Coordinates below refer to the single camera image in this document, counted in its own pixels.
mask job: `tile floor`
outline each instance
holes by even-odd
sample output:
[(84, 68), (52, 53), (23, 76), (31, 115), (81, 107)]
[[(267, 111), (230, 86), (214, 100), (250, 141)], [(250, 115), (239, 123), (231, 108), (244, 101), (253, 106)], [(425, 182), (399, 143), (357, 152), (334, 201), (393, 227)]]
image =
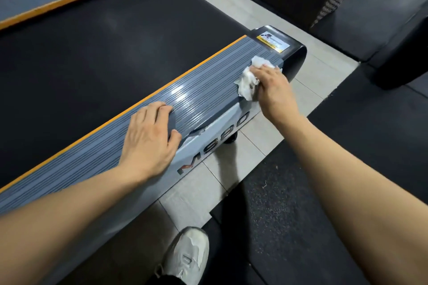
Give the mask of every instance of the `tile floor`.
[[(308, 56), (292, 88), (304, 115), (321, 103), (358, 65), (339, 51), (250, 0), (206, 0), (249, 29), (270, 24), (305, 44)], [(261, 114), (220, 146), (157, 202), (126, 226), (63, 284), (143, 284), (170, 240), (188, 225), (203, 226), (209, 212), (282, 140)]]

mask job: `yellow and white label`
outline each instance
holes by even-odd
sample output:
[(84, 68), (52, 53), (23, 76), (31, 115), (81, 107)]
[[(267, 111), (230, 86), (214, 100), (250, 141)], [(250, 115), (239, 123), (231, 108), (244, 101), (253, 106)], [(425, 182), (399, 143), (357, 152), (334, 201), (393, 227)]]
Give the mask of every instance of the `yellow and white label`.
[(265, 32), (259, 36), (257, 39), (261, 40), (267, 46), (273, 48), (276, 52), (281, 53), (290, 45), (285, 43), (283, 40), (277, 38), (274, 34)]

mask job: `white sneaker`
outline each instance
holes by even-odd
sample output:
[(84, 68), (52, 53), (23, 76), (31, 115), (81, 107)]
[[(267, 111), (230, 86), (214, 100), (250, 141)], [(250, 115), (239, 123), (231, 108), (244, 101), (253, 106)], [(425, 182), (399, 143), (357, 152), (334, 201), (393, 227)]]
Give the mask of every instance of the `white sneaker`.
[(208, 261), (209, 241), (204, 230), (184, 228), (169, 245), (154, 273), (178, 277), (186, 285), (198, 285)]

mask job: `person's right arm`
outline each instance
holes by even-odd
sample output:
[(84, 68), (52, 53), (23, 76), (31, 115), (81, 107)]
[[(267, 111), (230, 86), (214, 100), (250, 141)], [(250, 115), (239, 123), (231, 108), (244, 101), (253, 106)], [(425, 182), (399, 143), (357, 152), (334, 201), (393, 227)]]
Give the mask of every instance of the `person's right arm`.
[(375, 284), (428, 283), (428, 206), (299, 114), (286, 77), (251, 68), (263, 114), (290, 144), (339, 237)]

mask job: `hand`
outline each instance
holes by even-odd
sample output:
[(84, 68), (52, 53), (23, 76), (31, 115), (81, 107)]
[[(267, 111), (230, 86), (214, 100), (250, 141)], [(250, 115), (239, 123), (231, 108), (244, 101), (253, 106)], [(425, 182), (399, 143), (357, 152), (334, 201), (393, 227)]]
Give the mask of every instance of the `hand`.
[(261, 111), (277, 129), (290, 126), (302, 117), (290, 83), (278, 67), (273, 69), (264, 65), (258, 69), (251, 66), (249, 70), (261, 83), (259, 85)]
[(181, 134), (173, 130), (168, 140), (172, 109), (164, 102), (154, 102), (131, 117), (118, 167), (139, 182), (163, 172), (177, 152)]

